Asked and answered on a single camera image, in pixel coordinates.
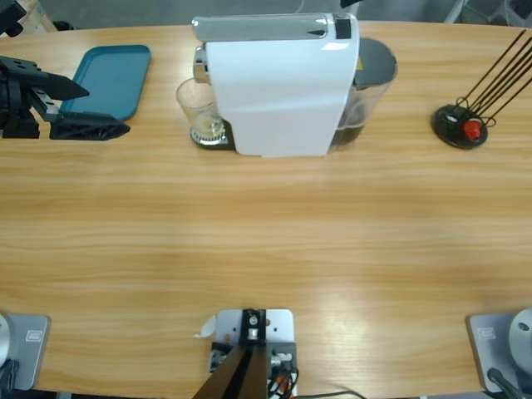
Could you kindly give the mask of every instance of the blue tray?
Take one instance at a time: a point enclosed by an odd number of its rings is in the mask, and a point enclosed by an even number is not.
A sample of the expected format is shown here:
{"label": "blue tray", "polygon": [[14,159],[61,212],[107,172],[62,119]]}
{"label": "blue tray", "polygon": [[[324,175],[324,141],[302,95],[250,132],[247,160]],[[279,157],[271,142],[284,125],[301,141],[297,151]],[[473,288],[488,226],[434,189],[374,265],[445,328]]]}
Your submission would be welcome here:
{"label": "blue tray", "polygon": [[150,49],[142,45],[94,47],[85,53],[74,82],[91,94],[64,101],[61,111],[110,114],[131,118],[150,64]]}

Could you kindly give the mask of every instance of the black base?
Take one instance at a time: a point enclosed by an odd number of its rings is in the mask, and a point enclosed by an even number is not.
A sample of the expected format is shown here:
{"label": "black base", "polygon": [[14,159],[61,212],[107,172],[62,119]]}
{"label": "black base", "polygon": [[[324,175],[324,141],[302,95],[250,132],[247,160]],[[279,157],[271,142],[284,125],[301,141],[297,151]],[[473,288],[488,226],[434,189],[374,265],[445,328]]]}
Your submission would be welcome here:
{"label": "black base", "polygon": [[482,124],[480,137],[471,140],[462,130],[462,125],[469,119],[480,119],[480,117],[462,106],[443,106],[436,111],[431,118],[432,129],[448,145],[452,145],[462,150],[483,145],[488,139],[488,129]]}

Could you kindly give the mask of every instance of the black bracket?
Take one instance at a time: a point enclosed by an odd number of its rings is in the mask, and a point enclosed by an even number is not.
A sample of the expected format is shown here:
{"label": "black bracket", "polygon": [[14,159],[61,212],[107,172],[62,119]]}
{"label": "black bracket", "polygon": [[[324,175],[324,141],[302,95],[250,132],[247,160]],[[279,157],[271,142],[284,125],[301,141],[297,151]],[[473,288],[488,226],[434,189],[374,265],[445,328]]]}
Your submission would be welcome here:
{"label": "black bracket", "polygon": [[7,360],[0,367],[0,399],[6,399],[13,393],[17,371],[18,362],[15,360]]}

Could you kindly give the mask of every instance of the wood grain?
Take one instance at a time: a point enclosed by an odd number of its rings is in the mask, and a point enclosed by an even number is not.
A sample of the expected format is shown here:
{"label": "wood grain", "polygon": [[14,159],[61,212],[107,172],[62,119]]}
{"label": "wood grain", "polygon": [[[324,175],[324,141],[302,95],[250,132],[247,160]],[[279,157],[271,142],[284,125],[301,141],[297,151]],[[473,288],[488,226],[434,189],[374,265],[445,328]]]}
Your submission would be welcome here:
{"label": "wood grain", "polygon": [[428,121],[511,41],[506,27],[364,22],[399,74],[349,148],[268,160],[188,138],[175,89],[189,27],[48,33],[0,53],[73,76],[91,47],[149,46],[131,132],[109,142],[0,142],[0,304],[45,313],[39,387],[192,397],[223,308],[290,308],[303,394],[480,389],[465,319],[532,304],[532,91],[485,146]]}

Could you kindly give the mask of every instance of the power cord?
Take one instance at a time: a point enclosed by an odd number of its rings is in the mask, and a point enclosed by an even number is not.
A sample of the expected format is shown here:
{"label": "power cord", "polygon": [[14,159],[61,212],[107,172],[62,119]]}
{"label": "power cord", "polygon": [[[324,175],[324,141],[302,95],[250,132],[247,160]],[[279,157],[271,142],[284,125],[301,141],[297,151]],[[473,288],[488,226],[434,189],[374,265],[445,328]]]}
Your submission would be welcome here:
{"label": "power cord", "polygon": [[340,391],[340,392],[332,392],[332,393],[322,393],[320,395],[297,395],[294,397],[294,399],[318,399],[321,397],[339,397],[341,395],[353,395],[354,397],[358,397],[359,399],[366,399],[365,396],[361,395],[358,392],[355,391]]}
{"label": "power cord", "polygon": [[324,397],[339,397],[342,395],[351,395],[358,399],[366,399],[356,391],[340,391],[322,393],[317,395],[298,395],[292,396],[292,391],[299,379],[299,370],[292,366],[292,363],[284,363],[281,367],[277,367],[268,384],[268,398],[273,399],[321,399]]}

